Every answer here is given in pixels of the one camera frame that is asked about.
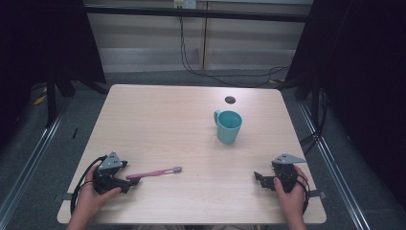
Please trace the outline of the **metal floor rail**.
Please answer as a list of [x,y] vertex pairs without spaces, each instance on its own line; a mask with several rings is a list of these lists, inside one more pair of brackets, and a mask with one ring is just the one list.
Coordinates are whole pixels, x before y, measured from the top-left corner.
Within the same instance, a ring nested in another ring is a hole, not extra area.
[[10,192],[0,205],[0,230],[5,230],[11,216],[18,205],[21,196],[23,196],[34,171],[36,170],[44,152],[50,145],[58,127],[61,123],[62,116],[71,103],[71,99],[66,99],[62,104],[60,111],[56,114],[55,119],[44,129],[38,140],[33,152],[28,158],[27,163],[16,178]]
[[335,160],[325,138],[321,134],[316,133],[316,126],[311,121],[311,112],[308,106],[304,103],[300,104],[300,109],[304,115],[306,124],[311,131],[311,137],[315,140],[315,144],[321,153],[327,169],[332,176],[335,186],[343,199],[343,202],[350,214],[352,222],[357,230],[372,230],[364,212],[360,208],[353,192],[351,191],[345,177],[343,176],[337,161]]

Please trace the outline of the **pink toothbrush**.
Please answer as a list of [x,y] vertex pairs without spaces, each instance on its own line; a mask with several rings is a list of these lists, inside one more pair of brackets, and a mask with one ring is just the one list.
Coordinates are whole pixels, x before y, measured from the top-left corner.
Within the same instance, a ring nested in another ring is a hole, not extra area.
[[183,168],[182,167],[173,167],[169,169],[163,169],[163,170],[158,170],[158,171],[153,171],[153,172],[142,172],[142,173],[134,173],[134,174],[129,174],[125,178],[129,180],[137,179],[137,178],[143,178],[143,177],[148,177],[148,176],[159,176],[163,175],[165,173],[180,173],[182,172]]

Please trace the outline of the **person's right hand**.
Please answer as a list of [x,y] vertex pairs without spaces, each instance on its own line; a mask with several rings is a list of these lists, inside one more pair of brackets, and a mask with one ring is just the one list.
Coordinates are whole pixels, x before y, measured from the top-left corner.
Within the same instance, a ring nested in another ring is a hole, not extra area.
[[299,167],[295,167],[298,173],[297,181],[293,189],[286,193],[281,181],[274,179],[275,189],[280,200],[280,205],[287,222],[303,222],[305,205],[305,185],[307,177]]

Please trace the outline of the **black stand legs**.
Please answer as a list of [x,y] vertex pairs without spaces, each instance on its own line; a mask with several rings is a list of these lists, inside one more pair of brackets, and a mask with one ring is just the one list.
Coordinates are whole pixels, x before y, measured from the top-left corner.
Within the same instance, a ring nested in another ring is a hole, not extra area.
[[46,127],[50,127],[56,120],[56,89],[59,90],[63,97],[73,97],[76,94],[73,81],[78,81],[100,94],[108,93],[106,88],[99,86],[95,81],[89,80],[74,71],[69,69],[49,69],[46,81],[48,103],[48,120]]

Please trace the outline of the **white wall outlet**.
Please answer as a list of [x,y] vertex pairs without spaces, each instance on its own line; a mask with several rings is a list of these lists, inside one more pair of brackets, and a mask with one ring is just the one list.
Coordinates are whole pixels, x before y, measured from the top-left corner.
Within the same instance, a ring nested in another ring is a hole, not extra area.
[[173,5],[176,9],[196,9],[196,0],[173,0]]

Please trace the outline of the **person's left hand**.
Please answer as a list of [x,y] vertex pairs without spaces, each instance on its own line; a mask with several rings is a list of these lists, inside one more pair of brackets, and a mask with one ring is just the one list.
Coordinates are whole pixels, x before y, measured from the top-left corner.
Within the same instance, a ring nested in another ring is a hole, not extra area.
[[93,166],[85,176],[85,184],[79,190],[79,198],[72,218],[89,221],[109,199],[122,191],[120,187],[117,187],[105,194],[98,194],[93,185],[93,174],[96,168],[97,166]]

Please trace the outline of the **teal cup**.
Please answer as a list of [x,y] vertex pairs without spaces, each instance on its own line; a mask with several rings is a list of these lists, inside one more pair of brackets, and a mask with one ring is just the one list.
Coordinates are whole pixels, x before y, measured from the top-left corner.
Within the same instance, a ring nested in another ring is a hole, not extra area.
[[217,139],[224,144],[232,144],[237,138],[242,126],[241,116],[231,110],[216,110],[214,112]]

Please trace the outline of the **black curtain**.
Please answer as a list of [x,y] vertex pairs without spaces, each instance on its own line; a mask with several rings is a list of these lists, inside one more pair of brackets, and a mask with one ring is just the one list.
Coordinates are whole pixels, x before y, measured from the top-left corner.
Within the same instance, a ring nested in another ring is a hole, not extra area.
[[54,84],[69,97],[73,81],[107,92],[83,0],[0,0],[0,147],[35,84]]
[[326,90],[351,141],[406,210],[406,0],[313,0],[286,76]]

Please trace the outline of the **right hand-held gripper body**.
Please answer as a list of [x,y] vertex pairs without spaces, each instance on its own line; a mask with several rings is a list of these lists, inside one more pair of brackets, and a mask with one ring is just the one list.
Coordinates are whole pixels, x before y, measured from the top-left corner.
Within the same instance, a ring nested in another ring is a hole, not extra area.
[[287,153],[271,161],[275,176],[280,180],[286,193],[290,193],[297,183],[298,173],[294,167],[297,163],[305,163],[305,160]]

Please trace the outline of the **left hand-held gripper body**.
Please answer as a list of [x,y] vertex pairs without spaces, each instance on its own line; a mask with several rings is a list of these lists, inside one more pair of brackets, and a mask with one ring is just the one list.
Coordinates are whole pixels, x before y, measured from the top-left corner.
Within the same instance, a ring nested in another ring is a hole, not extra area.
[[115,177],[115,174],[126,164],[127,162],[122,161],[115,151],[106,155],[93,175],[93,185],[96,192],[102,195],[114,188],[119,188],[117,182],[127,182]]

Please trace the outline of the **black horizontal bar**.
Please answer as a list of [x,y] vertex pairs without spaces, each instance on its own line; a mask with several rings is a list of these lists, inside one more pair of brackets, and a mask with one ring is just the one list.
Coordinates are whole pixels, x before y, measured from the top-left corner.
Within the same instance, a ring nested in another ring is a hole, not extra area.
[[166,9],[166,8],[138,8],[125,6],[108,6],[85,4],[85,11],[89,13],[108,13],[125,15],[147,15],[147,16],[178,16],[194,18],[215,18],[235,20],[257,20],[257,21],[278,21],[305,23],[311,20],[310,16],[297,14],[276,14],[264,12],[241,12],[241,11],[212,11],[212,10],[188,10],[188,9]]

